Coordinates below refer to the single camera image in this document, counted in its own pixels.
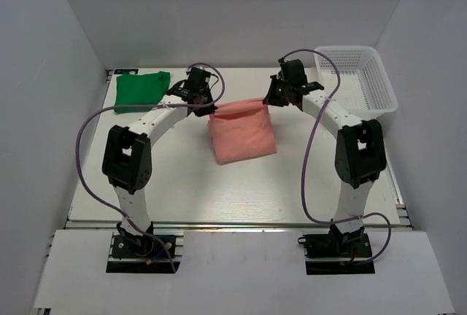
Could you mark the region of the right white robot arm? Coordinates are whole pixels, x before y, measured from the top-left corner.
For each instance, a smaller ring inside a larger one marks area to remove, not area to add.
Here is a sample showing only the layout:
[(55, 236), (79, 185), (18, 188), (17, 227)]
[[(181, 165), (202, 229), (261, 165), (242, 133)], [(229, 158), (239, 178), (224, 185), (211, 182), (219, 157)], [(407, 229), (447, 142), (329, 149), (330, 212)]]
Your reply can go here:
[(341, 186), (336, 212), (327, 224), (332, 233), (331, 250), (345, 256), (363, 235), (368, 194), (387, 166), (382, 126), (375, 119), (363, 120), (351, 114), (319, 82), (309, 82), (299, 59), (281, 58), (279, 66), (279, 73), (271, 76), (263, 103), (298, 107), (315, 119), (311, 139), (322, 125), (336, 140), (334, 167)]

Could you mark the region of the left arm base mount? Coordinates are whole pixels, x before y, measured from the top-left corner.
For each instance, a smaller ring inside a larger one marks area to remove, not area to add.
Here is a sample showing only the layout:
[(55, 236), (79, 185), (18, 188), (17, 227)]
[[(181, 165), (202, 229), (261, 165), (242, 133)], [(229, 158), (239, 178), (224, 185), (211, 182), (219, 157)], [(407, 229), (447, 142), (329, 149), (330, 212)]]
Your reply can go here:
[(163, 247), (154, 240), (148, 246), (136, 246), (124, 237), (114, 234), (112, 236), (109, 255), (107, 258), (106, 273), (115, 274), (173, 274), (177, 271), (182, 260), (182, 237), (175, 235), (162, 235), (159, 238), (164, 242), (171, 255), (174, 269)]

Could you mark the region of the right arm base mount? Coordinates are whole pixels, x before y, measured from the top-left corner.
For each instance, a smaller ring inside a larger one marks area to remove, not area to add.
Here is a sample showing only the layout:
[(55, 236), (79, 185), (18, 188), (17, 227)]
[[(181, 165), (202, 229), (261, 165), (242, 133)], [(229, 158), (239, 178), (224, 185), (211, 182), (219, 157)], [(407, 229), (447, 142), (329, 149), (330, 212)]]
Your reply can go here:
[(375, 274), (368, 235), (363, 227), (341, 233), (332, 225), (326, 234), (306, 234), (297, 240), (304, 248), (308, 276)]

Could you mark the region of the pink t-shirt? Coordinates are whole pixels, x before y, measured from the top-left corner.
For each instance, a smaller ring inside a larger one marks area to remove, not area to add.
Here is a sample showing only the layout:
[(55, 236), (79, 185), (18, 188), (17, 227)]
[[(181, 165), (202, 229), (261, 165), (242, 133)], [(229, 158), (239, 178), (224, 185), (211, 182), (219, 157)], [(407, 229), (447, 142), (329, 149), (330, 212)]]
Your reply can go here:
[(262, 98), (219, 105), (209, 116), (208, 128), (219, 165), (277, 152), (271, 115)]

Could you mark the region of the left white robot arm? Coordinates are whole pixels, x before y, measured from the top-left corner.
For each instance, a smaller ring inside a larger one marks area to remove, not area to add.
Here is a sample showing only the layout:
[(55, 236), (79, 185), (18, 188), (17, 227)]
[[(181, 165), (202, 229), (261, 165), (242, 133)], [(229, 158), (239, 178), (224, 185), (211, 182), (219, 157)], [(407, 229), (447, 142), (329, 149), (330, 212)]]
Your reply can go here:
[(187, 78), (169, 88), (155, 108), (130, 125), (115, 125), (109, 130), (102, 172), (114, 187), (124, 212), (117, 230), (139, 256), (148, 255), (154, 247), (153, 224), (145, 198), (145, 186), (153, 169), (152, 147), (190, 114), (203, 117), (215, 112), (217, 107), (209, 87), (213, 76), (203, 68), (190, 68)]

